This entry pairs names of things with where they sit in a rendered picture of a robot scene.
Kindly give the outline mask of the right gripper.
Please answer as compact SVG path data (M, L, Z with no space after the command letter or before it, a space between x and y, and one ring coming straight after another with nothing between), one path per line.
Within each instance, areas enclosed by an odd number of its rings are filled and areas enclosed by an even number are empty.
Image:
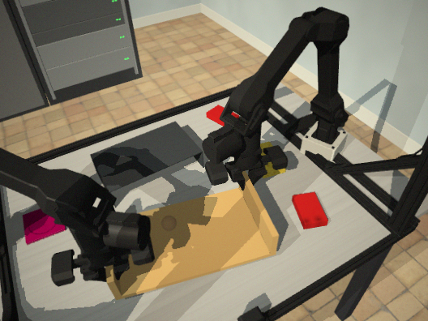
M242 148L241 151L233 155L234 160L226 162L225 165L223 161L218 165L213 164L211 161L207 161L205 170L210 183L213 186L226 183L230 176L232 182L237 182L241 189L244 190L245 178L242 171L249 170L248 177L254 185L263 175L268 173L265 169L265 165L267 165L268 162L272 162L272 168L274 170L287 167L288 158L280 146L276 145L264 148L263 153L266 155L261 156L262 149L259 144L258 147L252 149Z

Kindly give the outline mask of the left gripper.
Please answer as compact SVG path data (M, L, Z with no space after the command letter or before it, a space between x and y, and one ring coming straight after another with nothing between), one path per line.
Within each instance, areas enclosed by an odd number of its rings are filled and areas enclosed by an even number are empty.
M155 259L151 238L149 238L145 250L129 250L106 246L102 243L93 249L84 249L79 246L81 256L73 259L73 249L55 253L51 259L51 278L56 286L71 284L75 281L73 269L80 268L83 279L106 281L105 267L113 265L114 275L120 279L124 271L129 270L129 255L132 256L134 265L151 263ZM83 257L83 258L82 258ZM88 270L89 269L89 270Z

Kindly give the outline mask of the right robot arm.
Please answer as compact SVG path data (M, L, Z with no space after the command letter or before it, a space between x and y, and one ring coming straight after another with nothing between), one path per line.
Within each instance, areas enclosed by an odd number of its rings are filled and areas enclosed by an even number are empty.
M202 142L206 157L218 165L242 148L259 146L262 122L269 119L266 114L276 87L310 42L317 48L318 61L318 94L310 102L310 111L319 118L311 137L332 145L340 134L338 127L345 126L349 118L338 92L340 45L348 30L347 15L324 7L294 18L259 70L233 90L219 118L224 126ZM232 112L241 117L237 119Z

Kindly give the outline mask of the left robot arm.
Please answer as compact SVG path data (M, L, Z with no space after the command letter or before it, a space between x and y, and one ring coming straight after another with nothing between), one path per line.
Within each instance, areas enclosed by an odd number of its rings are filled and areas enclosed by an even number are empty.
M68 227L81 248L104 243L144 250L148 244L150 218L114 212L117 198L87 175L47 169L0 148L0 185L35 200L44 214L55 219L54 224ZM93 207L96 198L101 199L97 208Z

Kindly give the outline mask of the yellow sponge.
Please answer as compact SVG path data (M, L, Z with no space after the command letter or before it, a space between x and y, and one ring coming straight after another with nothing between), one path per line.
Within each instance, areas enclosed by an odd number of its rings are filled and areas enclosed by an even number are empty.
M264 148L272 147L272 144L270 142L261 143L260 147L263 150ZM262 151L261 156L264 156L264 155L266 155L266 154L264 154L263 151ZM268 178L268 177L271 177L271 176L274 176L274 175L277 175L277 174L280 174L280 173L285 173L285 170L286 170L286 168L285 169L274 170L272 168L272 162L268 162L268 165L265 165L265 168L267 170L267 174L264 175L263 178Z

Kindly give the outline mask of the brown ball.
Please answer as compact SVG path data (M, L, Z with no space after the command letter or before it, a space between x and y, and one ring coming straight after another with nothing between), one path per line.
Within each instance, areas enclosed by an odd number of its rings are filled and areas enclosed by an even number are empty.
M173 216L165 216L162 219L161 225L162 225L163 229L165 229L167 231L171 231L171 230L175 229L175 227L177 225L177 221Z

